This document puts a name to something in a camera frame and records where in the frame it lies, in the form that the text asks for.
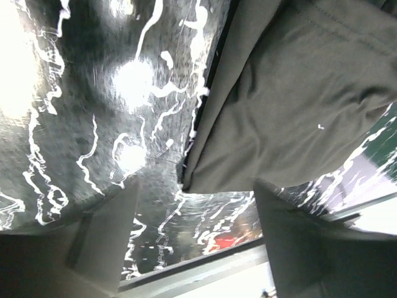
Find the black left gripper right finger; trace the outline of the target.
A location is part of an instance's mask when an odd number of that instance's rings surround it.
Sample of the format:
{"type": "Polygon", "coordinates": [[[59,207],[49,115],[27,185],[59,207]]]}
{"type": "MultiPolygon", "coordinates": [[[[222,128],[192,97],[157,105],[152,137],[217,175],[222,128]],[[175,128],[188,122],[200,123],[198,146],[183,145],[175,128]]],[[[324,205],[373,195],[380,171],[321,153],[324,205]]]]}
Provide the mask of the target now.
{"type": "Polygon", "coordinates": [[[254,183],[279,297],[396,297],[396,236],[328,222],[254,183]]]}

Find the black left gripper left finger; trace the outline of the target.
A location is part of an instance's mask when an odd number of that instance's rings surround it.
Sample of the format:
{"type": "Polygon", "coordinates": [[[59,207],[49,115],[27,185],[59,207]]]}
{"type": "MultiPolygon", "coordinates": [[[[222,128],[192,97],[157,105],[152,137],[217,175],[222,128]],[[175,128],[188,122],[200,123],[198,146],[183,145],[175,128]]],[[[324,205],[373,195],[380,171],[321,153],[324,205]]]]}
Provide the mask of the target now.
{"type": "Polygon", "coordinates": [[[68,294],[117,293],[139,192],[139,179],[129,178],[84,214],[66,258],[68,294]]]}

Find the black printed t-shirt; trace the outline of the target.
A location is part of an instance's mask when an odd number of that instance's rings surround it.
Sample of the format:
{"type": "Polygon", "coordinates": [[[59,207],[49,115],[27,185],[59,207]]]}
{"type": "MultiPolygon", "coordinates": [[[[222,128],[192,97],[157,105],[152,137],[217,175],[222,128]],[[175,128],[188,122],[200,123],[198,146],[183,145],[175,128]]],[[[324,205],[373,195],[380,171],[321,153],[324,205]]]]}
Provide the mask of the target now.
{"type": "Polygon", "coordinates": [[[240,1],[182,190],[307,183],[341,167],[395,102],[395,1],[240,1]]]}

